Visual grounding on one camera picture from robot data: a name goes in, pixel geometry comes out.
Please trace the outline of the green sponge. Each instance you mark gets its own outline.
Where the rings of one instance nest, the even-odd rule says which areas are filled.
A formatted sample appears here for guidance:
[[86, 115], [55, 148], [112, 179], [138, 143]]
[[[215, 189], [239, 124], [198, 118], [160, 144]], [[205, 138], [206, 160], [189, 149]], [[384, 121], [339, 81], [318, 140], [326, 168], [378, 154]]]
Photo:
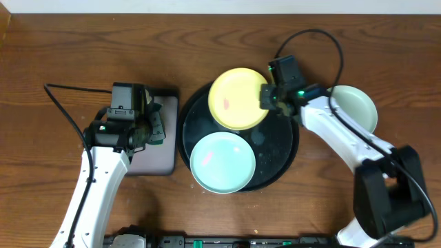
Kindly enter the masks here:
[[160, 145], [166, 138], [163, 120], [161, 118], [162, 105], [153, 103], [149, 108], [148, 121], [150, 124], [150, 135], [147, 138], [147, 144]]

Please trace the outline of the yellow plate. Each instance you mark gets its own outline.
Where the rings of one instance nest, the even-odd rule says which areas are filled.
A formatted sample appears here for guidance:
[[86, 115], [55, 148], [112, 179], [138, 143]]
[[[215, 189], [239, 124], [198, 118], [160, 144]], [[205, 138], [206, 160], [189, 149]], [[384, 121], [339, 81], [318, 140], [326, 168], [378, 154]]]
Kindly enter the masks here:
[[268, 114], [260, 107], [260, 89], [266, 79], [249, 68], [234, 68], [212, 83], [208, 107], [214, 120], [230, 130], [248, 130]]

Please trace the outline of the mint green plate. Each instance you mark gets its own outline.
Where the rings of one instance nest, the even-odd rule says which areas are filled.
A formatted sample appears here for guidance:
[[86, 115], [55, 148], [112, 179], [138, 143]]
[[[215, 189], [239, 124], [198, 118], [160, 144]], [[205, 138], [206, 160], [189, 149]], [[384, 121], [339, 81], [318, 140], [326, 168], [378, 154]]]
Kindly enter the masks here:
[[256, 157], [250, 144], [229, 132], [204, 136], [196, 143], [189, 161], [196, 182], [216, 194], [241, 190], [256, 170]]
[[362, 90], [349, 85], [338, 85], [334, 88], [332, 97], [342, 110], [360, 126], [374, 133], [378, 124], [378, 112], [374, 102]]

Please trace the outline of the mint green plate front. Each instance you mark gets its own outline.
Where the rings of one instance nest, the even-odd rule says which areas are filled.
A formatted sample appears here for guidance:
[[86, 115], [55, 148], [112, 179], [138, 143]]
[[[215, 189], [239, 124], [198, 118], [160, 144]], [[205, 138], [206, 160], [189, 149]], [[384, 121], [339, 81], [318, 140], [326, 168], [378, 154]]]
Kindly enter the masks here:
[[216, 194], [241, 190], [256, 170], [256, 157], [250, 144], [229, 132], [204, 136], [196, 143], [189, 161], [196, 182]]

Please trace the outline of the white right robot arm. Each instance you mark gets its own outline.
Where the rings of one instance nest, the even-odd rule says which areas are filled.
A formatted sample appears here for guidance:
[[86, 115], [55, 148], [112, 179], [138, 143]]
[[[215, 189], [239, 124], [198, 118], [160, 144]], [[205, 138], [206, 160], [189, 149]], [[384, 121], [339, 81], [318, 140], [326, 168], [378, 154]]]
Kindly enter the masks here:
[[313, 85], [264, 84], [260, 106], [278, 110], [319, 136], [353, 172], [354, 219], [336, 239], [345, 247], [379, 247], [397, 231], [426, 217], [438, 216], [428, 196], [420, 157], [414, 148], [396, 148], [357, 124], [339, 106], [332, 90]]

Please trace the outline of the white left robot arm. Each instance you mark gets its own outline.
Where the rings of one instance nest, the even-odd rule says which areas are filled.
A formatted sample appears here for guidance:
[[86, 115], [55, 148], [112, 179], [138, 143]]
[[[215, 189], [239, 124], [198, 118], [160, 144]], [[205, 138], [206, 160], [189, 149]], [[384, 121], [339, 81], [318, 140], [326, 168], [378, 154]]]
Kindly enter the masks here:
[[106, 121], [102, 116], [113, 110], [103, 110], [81, 132], [81, 172], [52, 247], [104, 246], [114, 198], [133, 156], [165, 142], [160, 109], [155, 103], [152, 110], [132, 116], [133, 109], [118, 107], [115, 110], [120, 116]]

